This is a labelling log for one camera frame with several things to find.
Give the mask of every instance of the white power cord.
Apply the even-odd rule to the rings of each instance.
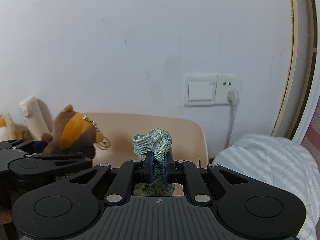
[[[228,92],[228,101],[230,102],[230,105],[231,105],[231,112],[230,112],[231,119],[230,119],[230,123],[229,123],[229,130],[228,130],[225,149],[229,147],[229,143],[231,140],[231,134],[232,134],[232,130],[233,130],[233,124],[234,124],[235,118],[236,118],[236,110],[237,110],[237,106],[240,102],[239,93],[237,90],[232,89]]]

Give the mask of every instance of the gold chain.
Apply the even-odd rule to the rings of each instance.
[[[87,115],[85,115],[83,117],[83,119],[85,119],[86,121],[92,123],[93,127],[96,129],[97,132],[102,133],[101,130],[99,130],[99,128],[97,126],[97,123],[95,121],[93,121],[93,120],[90,120]],[[111,145],[110,141],[108,140],[108,138],[105,137],[104,135],[103,135],[103,140],[100,143],[96,143],[96,144],[101,150],[104,150],[104,151],[107,150]]]

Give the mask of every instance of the silver screw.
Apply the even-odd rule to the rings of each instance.
[[[106,198],[109,202],[119,202],[121,199],[122,197],[118,194],[111,194]]]
[[[201,203],[204,203],[204,202],[208,202],[210,200],[210,197],[207,196],[207,195],[196,195],[195,196],[195,201],[197,202],[201,202]]]

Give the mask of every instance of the switch plate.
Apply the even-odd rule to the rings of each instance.
[[[238,91],[239,98],[242,89],[242,78],[230,74],[218,74],[217,90],[214,99],[215,105],[230,105],[228,101],[228,92],[232,89]]]
[[[185,106],[213,106],[216,74],[187,73],[184,81]]]

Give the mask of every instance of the white bottle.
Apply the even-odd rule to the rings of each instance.
[[[37,99],[29,96],[19,103],[20,113],[34,140],[41,140],[41,135],[49,133]]]

